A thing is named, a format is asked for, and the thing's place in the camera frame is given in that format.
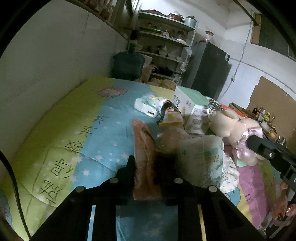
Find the right hand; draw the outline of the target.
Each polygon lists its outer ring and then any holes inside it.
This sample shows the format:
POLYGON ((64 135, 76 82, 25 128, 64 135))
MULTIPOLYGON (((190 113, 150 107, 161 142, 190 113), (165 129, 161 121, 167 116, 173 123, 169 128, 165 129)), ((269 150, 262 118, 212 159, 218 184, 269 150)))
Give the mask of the right hand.
POLYGON ((295 203, 288 199, 290 187, 285 183, 280 184, 280 196, 277 198, 273 208, 273 224, 275 226, 288 226, 295 217, 295 203))

